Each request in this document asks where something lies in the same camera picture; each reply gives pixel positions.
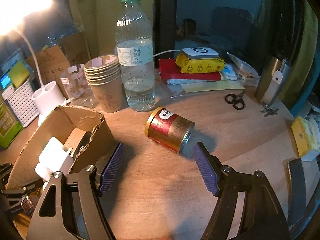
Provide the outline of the brown lamp packaging box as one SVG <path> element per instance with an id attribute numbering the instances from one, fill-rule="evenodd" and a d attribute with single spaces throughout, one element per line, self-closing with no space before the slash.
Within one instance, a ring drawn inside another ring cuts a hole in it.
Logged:
<path id="1" fill-rule="evenodd" d="M 35 56 L 43 84 L 46 85 L 51 81 L 55 81 L 63 96 L 68 99 L 60 77 L 70 67 L 70 64 L 60 47 L 58 45 L 50 47 L 36 53 Z"/>

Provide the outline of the clear plastic water bottle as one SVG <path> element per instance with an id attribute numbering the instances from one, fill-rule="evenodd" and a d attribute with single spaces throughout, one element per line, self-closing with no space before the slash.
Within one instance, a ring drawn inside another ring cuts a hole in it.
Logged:
<path id="1" fill-rule="evenodd" d="M 115 26 L 117 56 L 128 106 L 147 112 L 155 105 L 152 25 L 140 0 L 120 0 Z"/>

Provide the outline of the white pill bottle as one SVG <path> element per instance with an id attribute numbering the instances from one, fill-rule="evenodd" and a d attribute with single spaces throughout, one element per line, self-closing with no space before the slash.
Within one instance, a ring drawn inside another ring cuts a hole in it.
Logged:
<path id="1" fill-rule="evenodd" d="M 48 181 L 56 171 L 67 174 L 74 163 L 73 158 L 65 146 L 56 137 L 51 137 L 39 155 L 39 163 L 35 172 L 44 180 Z"/>

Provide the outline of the stainless steel tumbler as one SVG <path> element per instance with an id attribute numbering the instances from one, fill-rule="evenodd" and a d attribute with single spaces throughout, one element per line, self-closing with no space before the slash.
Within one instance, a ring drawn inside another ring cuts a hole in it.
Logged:
<path id="1" fill-rule="evenodd" d="M 271 106 L 284 87 L 290 72 L 291 63 L 287 58 L 269 57 L 255 91 L 257 101 L 263 106 Z"/>

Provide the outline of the white desk lamp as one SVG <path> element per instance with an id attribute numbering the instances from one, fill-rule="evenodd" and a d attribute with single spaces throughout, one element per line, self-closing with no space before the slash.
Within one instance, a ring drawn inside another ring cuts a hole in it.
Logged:
<path id="1" fill-rule="evenodd" d="M 52 5 L 53 0 L 1 0 L 1 16 L 4 17 L 1 21 L 1 36 L 7 36 L 12 31 L 17 33 L 25 41 L 35 64 L 35 75 L 40 87 L 32 94 L 31 100 L 39 111 L 39 126 L 55 107 L 66 104 L 66 98 L 58 88 L 57 82 L 43 82 L 36 53 L 22 28 L 27 16 L 47 11 Z"/>

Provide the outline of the green snack package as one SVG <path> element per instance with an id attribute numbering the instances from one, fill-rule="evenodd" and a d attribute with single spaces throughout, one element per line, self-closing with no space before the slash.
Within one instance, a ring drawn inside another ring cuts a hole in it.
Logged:
<path id="1" fill-rule="evenodd" d="M 9 104 L 1 97 L 0 106 L 0 146 L 7 149 L 23 129 Z"/>

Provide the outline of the red gold tin can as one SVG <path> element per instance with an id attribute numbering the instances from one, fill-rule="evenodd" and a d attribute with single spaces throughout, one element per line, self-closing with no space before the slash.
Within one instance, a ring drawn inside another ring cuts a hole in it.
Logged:
<path id="1" fill-rule="evenodd" d="M 186 146 L 194 127 L 194 122 L 164 107 L 158 107 L 149 116 L 144 132 L 149 139 L 175 153 L 180 153 Z"/>

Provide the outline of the yellow duck wipes pack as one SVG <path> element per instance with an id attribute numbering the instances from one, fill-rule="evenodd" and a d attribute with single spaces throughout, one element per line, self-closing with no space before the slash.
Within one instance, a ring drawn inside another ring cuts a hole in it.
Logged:
<path id="1" fill-rule="evenodd" d="M 191 60 L 187 58 L 183 53 L 180 53 L 175 63 L 180 67 L 181 73 L 188 74 L 203 74 L 213 73 L 223 70 L 225 67 L 225 61 L 221 57 L 215 59 L 197 59 Z"/>

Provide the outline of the yellow green sponge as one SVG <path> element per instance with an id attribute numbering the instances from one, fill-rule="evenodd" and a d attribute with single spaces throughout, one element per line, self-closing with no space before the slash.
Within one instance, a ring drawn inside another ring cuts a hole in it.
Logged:
<path id="1" fill-rule="evenodd" d="M 19 88 L 30 76 L 30 72 L 22 61 L 17 61 L 8 72 L 8 77 L 15 88 Z"/>

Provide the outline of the white power bank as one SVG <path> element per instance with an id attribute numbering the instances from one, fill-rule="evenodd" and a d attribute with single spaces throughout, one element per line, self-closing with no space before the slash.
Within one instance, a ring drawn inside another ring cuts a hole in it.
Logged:
<path id="1" fill-rule="evenodd" d="M 219 56 L 217 51 L 207 47 L 183 48 L 182 53 L 191 60 L 215 59 Z"/>

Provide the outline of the white woven plastic basket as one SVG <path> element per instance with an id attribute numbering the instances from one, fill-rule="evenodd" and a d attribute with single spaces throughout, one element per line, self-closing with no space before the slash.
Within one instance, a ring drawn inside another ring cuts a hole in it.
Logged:
<path id="1" fill-rule="evenodd" d="M 5 99 L 23 128 L 29 126 L 40 114 L 31 98 L 33 93 L 34 90 L 27 78 L 25 83 Z"/>

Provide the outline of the black scissors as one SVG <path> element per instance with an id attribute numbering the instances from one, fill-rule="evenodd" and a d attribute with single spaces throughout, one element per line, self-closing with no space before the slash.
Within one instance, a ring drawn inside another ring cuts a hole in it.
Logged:
<path id="1" fill-rule="evenodd" d="M 225 102 L 229 105 L 232 105 L 236 110 L 242 110 L 245 107 L 245 102 L 243 100 L 243 96 L 245 95 L 245 91 L 243 90 L 240 94 L 227 94 L 225 96 Z"/>

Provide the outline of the brown cardboard box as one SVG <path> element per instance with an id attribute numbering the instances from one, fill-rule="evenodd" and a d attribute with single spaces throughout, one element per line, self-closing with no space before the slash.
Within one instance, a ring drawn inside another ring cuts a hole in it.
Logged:
<path id="1" fill-rule="evenodd" d="M 56 137 L 60 142 L 66 142 L 75 128 L 91 132 L 91 137 L 89 143 L 76 155 L 69 174 L 78 173 L 87 165 L 95 164 L 117 144 L 103 114 L 84 107 L 56 107 L 22 148 L 9 176 L 7 189 L 19 189 L 27 182 L 39 178 L 34 168 L 49 139 Z"/>

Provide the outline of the metal keys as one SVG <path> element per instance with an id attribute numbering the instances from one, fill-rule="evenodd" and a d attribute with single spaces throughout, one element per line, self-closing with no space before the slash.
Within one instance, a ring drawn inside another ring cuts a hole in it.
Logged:
<path id="1" fill-rule="evenodd" d="M 264 115 L 264 117 L 272 116 L 272 115 L 277 115 L 279 108 L 278 107 L 271 107 L 267 105 L 265 102 L 262 102 L 262 107 L 263 109 L 260 111 Z"/>

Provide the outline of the black smartphone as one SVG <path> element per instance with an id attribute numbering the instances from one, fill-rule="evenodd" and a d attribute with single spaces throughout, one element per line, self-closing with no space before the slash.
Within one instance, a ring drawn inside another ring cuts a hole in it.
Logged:
<path id="1" fill-rule="evenodd" d="M 287 165 L 289 172 L 288 224 L 295 225 L 304 215 L 306 207 L 306 185 L 301 159 L 293 159 Z"/>

